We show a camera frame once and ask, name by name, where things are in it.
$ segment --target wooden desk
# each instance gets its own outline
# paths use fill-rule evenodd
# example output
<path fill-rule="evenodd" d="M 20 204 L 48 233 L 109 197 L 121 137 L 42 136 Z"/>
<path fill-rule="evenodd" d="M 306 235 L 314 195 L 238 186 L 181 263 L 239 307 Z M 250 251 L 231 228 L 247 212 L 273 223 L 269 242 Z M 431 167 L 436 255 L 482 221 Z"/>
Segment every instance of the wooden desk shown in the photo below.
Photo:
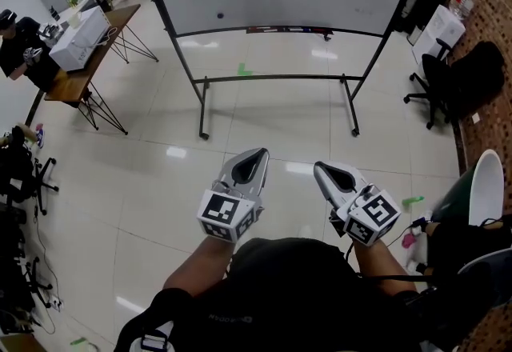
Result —
<path fill-rule="evenodd" d="M 128 22 L 132 19 L 132 17 L 135 15 L 135 12 L 137 12 L 140 7 L 141 6 L 137 4 L 105 13 L 112 27 L 116 27 L 118 28 L 118 30 L 110 36 L 107 44 L 105 44 L 104 46 L 98 46 L 94 50 L 94 52 L 89 58 L 89 61 L 87 62 L 85 69 L 76 70 L 69 73 L 60 70 L 55 76 L 54 85 L 52 89 L 48 93 L 46 93 L 45 100 L 59 102 L 80 102 L 81 104 L 86 106 L 88 113 L 90 114 L 90 102 L 94 102 L 94 100 L 88 97 L 86 98 L 86 100 L 84 100 L 84 96 L 86 95 L 87 87 L 89 84 L 91 84 L 94 90 L 96 90 L 94 84 L 91 83 L 91 80 L 94 74 L 96 73 L 96 70 L 98 70 L 100 64 L 102 63 L 102 60 L 104 59 L 106 53 L 109 51 L 109 49 L 112 48 L 112 46 L 114 47 L 112 48 L 112 50 L 116 53 L 116 55 L 122 58 L 126 63 L 128 63 L 128 54 L 126 52 L 126 50 L 128 49 L 139 54 L 142 54 L 144 56 L 147 56 L 148 58 L 151 58 L 158 62 L 157 57 L 147 48 L 146 45 L 144 45 L 144 43 L 138 38 L 135 32 L 133 32 L 132 29 L 128 26 Z M 140 41 L 140 43 L 146 48 L 146 50 L 127 41 L 124 37 L 124 33 L 122 32 L 124 28 L 127 28 L 136 37 L 136 39 Z M 116 42 L 116 39 L 118 39 L 119 35 L 121 35 L 122 42 Z M 97 90 L 96 93 L 98 94 L 102 102 L 105 103 L 103 101 L 102 96 L 99 94 Z M 117 127 L 118 129 L 120 129 L 120 131 L 127 134 L 127 132 L 122 128 L 121 124 L 115 118 L 114 114 L 112 114 L 110 108 L 106 105 L 106 103 L 105 107 L 108 109 L 108 111 L 111 113 L 113 117 L 110 117 L 109 114 L 98 104 L 97 108 L 103 111 L 103 113 L 106 116 L 109 116 L 109 118 L 103 117 L 102 114 L 100 114 L 94 109 L 92 109 L 92 111 L 93 113 L 96 113 L 100 117 L 107 120 L 112 126 Z M 89 122 L 97 130 L 98 127 L 95 124 L 94 116 L 92 114 L 90 116 L 92 116 L 92 121 L 89 120 Z"/>

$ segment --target whiteboard stand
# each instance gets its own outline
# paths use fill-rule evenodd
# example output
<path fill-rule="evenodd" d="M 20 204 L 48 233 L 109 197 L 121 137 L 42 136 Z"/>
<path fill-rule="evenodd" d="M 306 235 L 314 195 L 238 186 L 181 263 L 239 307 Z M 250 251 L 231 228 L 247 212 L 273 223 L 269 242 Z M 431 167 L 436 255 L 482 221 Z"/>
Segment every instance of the whiteboard stand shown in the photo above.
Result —
<path fill-rule="evenodd" d="M 354 122 L 354 128 L 352 129 L 352 135 L 354 137 L 357 137 L 360 135 L 360 129 L 358 124 L 358 117 L 355 112 L 354 108 L 354 99 L 358 95 L 362 84 L 370 74 L 372 68 L 374 67 L 378 57 L 380 56 L 382 49 L 387 43 L 387 40 L 389 39 L 391 33 L 393 32 L 393 26 L 395 24 L 395 21 L 400 16 L 400 13 L 402 12 L 402 6 L 405 3 L 405 0 L 398 0 L 398 4 L 396 8 L 394 9 L 393 15 L 387 24 L 386 29 L 384 30 L 383 34 L 376 34 L 371 32 L 364 32 L 360 30 L 348 30 L 348 29 L 335 29 L 335 28 L 329 28 L 329 27 L 321 27 L 321 26 L 272 26 L 272 25 L 260 25 L 260 26 L 240 26 L 240 27 L 223 27 L 220 29 L 208 29 L 208 30 L 198 30 L 194 32 L 185 32 L 178 34 L 176 32 L 176 29 L 174 28 L 174 25 L 171 21 L 167 6 L 165 4 L 164 0 L 153 0 L 158 12 L 160 13 L 160 16 L 164 22 L 165 30 L 167 31 L 168 35 L 170 36 L 170 40 L 173 43 L 173 46 L 176 50 L 176 53 L 179 57 L 180 62 L 182 63 L 183 69 L 186 72 L 186 76 L 188 77 L 190 84 L 192 85 L 194 92 L 196 93 L 199 102 L 201 103 L 201 115 L 199 119 L 199 137 L 203 140 L 208 140 L 210 138 L 210 135 L 204 131 L 204 116 L 205 116 L 205 110 L 206 110 L 206 93 L 208 89 L 210 88 L 211 83 L 216 82 L 235 82 L 235 81 L 244 81 L 244 80 L 259 80 L 259 79 L 337 79 L 340 81 L 340 83 L 344 86 L 346 91 L 347 100 L 349 102 L 350 106 L 350 113 Z M 184 36 L 191 36 L 195 34 L 206 34 L 211 32 L 221 32 L 221 31 L 227 31 L 227 30 L 246 30 L 247 33 L 256 32 L 258 30 L 265 32 L 271 31 L 276 32 L 283 31 L 283 32 L 297 32 L 296 29 L 302 29 L 302 32 L 305 32 L 305 34 L 318 34 L 319 32 L 317 30 L 322 30 L 321 34 L 324 36 L 324 39 L 326 41 L 329 41 L 330 38 L 328 37 L 328 34 L 325 33 L 325 31 L 336 31 L 336 32 L 346 32 L 349 34 L 363 34 L 363 35 L 369 35 L 369 36 L 375 36 L 381 38 L 381 41 L 374 53 L 374 56 L 370 60 L 370 63 L 368 64 L 368 67 L 365 69 L 365 72 L 362 76 L 346 76 L 344 74 L 342 75 L 332 75 L 332 74 L 259 74 L 259 75 L 252 75 L 252 76 L 225 76 L 220 78 L 208 78 L 204 77 L 203 79 L 194 79 L 194 76 L 192 75 L 192 72 L 190 71 L 190 68 L 186 62 L 185 56 L 182 52 L 182 49 L 178 43 L 178 38 L 184 37 Z M 355 81 L 358 82 L 357 86 L 355 87 L 353 92 L 350 92 L 350 88 L 348 86 L 348 81 Z"/>

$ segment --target printer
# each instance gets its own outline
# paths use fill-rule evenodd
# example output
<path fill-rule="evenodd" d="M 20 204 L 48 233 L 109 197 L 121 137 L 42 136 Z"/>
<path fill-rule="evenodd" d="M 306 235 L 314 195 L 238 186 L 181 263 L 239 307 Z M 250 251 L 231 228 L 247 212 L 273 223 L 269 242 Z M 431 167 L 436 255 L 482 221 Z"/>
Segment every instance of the printer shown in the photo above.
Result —
<path fill-rule="evenodd" d="M 65 71 L 83 69 L 110 23 L 99 6 L 80 15 L 80 25 L 69 26 L 50 51 L 50 56 Z"/>

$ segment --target pink object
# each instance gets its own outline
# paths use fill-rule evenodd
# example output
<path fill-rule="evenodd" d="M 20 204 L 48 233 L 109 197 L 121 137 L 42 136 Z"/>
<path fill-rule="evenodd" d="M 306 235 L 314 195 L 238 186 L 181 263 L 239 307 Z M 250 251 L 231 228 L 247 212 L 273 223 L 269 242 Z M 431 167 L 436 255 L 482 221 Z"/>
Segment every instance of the pink object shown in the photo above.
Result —
<path fill-rule="evenodd" d="M 416 242 L 416 237 L 412 233 L 407 233 L 403 236 L 402 247 L 409 248 Z"/>

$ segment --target whiteboard frame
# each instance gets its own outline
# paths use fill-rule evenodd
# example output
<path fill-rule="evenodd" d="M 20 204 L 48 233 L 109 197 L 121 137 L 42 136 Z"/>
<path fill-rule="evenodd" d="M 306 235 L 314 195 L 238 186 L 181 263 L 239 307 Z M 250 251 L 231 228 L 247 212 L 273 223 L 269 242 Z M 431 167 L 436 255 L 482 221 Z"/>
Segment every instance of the whiteboard frame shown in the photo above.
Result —
<path fill-rule="evenodd" d="M 370 32 L 363 32 L 359 30 L 347 30 L 347 29 L 336 29 L 336 28 L 330 28 L 330 27 L 324 27 L 324 26 L 300 26 L 301 28 L 310 28 L 310 29 L 320 29 L 320 30 L 332 30 L 334 32 L 344 32 L 348 34 L 360 34 L 360 35 L 366 35 L 366 36 L 374 36 L 381 38 L 380 43 L 378 44 L 378 47 L 374 53 L 374 56 L 370 60 L 370 63 L 368 64 L 367 68 L 365 69 L 365 72 L 362 76 L 345 76 L 343 75 L 333 75 L 333 74 L 260 74 L 260 75 L 254 75 L 254 76 L 226 76 L 221 78 L 208 78 L 205 77 L 204 79 L 194 79 L 194 76 L 192 75 L 192 72 L 190 71 L 190 68 L 186 62 L 185 55 L 183 54 L 181 47 L 178 43 L 178 38 L 182 38 L 185 36 L 193 36 L 198 34 L 208 34 L 212 32 L 226 32 L 230 30 L 248 30 L 249 28 L 256 28 L 258 26 L 239 26 L 239 27 L 233 27 L 233 28 L 225 28 L 225 29 L 214 29 L 214 30 L 199 30 L 195 32 L 189 32 L 184 34 L 177 34 L 176 30 L 174 28 L 174 25 L 170 19 L 169 12 L 167 11 L 166 5 L 163 0 L 153 0 L 158 12 L 160 13 L 160 17 L 163 20 L 165 29 L 170 37 L 170 40 L 173 43 L 174 49 L 176 50 L 176 54 L 178 55 L 180 62 L 182 63 L 183 69 L 186 72 L 186 76 L 188 77 L 190 84 L 194 88 L 194 92 L 196 93 L 200 103 L 201 103 L 201 115 L 199 118 L 199 137 L 203 140 L 208 140 L 210 135 L 203 131 L 204 127 L 204 115 L 206 110 L 206 91 L 210 87 L 211 83 L 215 82 L 237 82 L 237 81 L 243 81 L 243 80 L 259 80 L 259 79 L 338 79 L 341 84 L 344 85 L 347 100 L 349 102 L 350 112 L 352 113 L 352 119 L 354 121 L 354 128 L 352 129 L 352 135 L 354 137 L 359 136 L 359 124 L 358 124 L 358 118 L 355 112 L 354 108 L 354 99 L 358 92 L 361 89 L 362 84 L 370 74 L 371 70 L 373 69 L 378 57 L 380 56 L 382 49 L 384 49 L 384 46 L 387 43 L 387 40 L 391 36 L 391 33 L 393 32 L 393 26 L 395 24 L 395 21 L 397 21 L 398 16 L 402 12 L 403 5 L 405 4 L 405 0 L 398 0 L 397 7 L 395 8 L 393 12 L 393 16 L 391 17 L 390 22 L 388 23 L 386 30 L 384 31 L 384 34 L 374 34 Z M 282 28 L 293 28 L 293 27 L 299 27 L 299 26 L 279 26 Z M 355 81 L 358 82 L 358 85 L 354 89 L 354 91 L 350 91 L 350 88 L 348 86 L 348 81 Z M 202 92 L 198 88 L 198 84 L 203 84 Z"/>

